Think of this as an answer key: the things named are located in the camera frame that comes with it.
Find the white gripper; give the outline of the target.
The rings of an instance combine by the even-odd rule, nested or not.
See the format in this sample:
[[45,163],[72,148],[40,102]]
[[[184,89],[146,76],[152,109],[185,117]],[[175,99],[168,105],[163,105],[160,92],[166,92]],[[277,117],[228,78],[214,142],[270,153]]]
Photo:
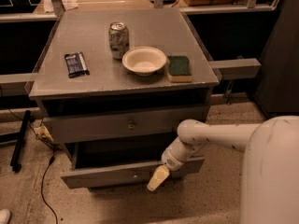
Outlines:
[[193,154],[193,146],[185,144],[178,137],[165,149],[162,163],[156,168],[147,189],[155,191],[169,177],[170,171],[177,171]]

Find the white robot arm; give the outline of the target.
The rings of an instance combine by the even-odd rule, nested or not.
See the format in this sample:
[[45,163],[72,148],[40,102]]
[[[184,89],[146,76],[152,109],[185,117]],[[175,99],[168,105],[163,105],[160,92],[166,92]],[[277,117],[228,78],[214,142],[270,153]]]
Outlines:
[[148,183],[156,190],[203,145],[244,154],[240,224],[299,224],[299,117],[280,116],[261,124],[208,125],[182,121],[177,138]]

